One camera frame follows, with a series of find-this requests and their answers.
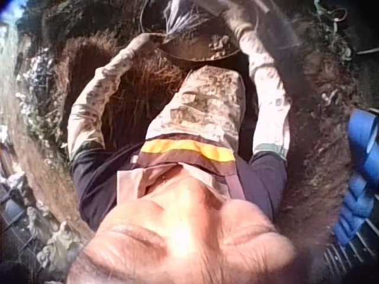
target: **sunlit skin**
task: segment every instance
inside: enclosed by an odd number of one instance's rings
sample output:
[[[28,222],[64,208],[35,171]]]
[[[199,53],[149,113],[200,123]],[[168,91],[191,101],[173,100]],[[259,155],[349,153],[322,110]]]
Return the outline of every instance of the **sunlit skin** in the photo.
[[[298,283],[295,249],[254,204],[210,191],[177,166],[146,196],[120,201],[84,249],[151,283]]]

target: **yellow stripe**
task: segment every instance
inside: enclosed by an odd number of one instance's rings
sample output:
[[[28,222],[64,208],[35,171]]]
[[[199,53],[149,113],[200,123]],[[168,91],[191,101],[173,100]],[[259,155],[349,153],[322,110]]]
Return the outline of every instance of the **yellow stripe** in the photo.
[[[166,153],[171,150],[192,150],[201,153],[204,157],[218,162],[235,161],[231,149],[218,147],[194,140],[157,139],[145,142],[141,152]]]

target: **person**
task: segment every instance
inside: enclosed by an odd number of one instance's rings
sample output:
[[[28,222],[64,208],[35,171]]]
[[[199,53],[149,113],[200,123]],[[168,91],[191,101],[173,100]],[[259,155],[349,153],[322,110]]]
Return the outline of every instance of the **person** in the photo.
[[[287,182],[291,104],[246,14],[230,3],[221,17],[248,56],[258,93],[249,162],[237,155],[241,75],[211,66],[190,72],[144,142],[105,150],[104,106],[162,35],[138,35],[80,94],[68,146],[81,217],[96,234],[68,283],[301,283],[298,254],[273,224]]]

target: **patterned arm sleeve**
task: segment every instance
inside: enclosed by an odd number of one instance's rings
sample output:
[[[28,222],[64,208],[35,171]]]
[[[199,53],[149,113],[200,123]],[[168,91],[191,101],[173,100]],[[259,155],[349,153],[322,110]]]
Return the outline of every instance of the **patterned arm sleeve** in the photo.
[[[256,86],[259,115],[253,154],[271,151],[286,160],[290,146],[288,112],[291,108],[274,59],[266,51],[256,32],[247,31],[240,38],[241,50],[249,56],[249,72]]]
[[[105,147],[101,132],[101,117],[105,104],[117,91],[120,78],[131,68],[133,58],[132,49],[120,51],[109,64],[96,70],[95,77],[74,103],[68,122],[70,160],[86,145]]]

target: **sky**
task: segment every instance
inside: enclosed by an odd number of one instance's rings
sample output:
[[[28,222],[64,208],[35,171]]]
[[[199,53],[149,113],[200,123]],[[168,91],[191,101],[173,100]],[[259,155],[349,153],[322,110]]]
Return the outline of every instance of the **sky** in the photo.
[[[7,1],[8,4],[1,8],[0,20],[9,24],[14,24],[16,20],[23,15],[22,6],[26,5],[28,0]]]

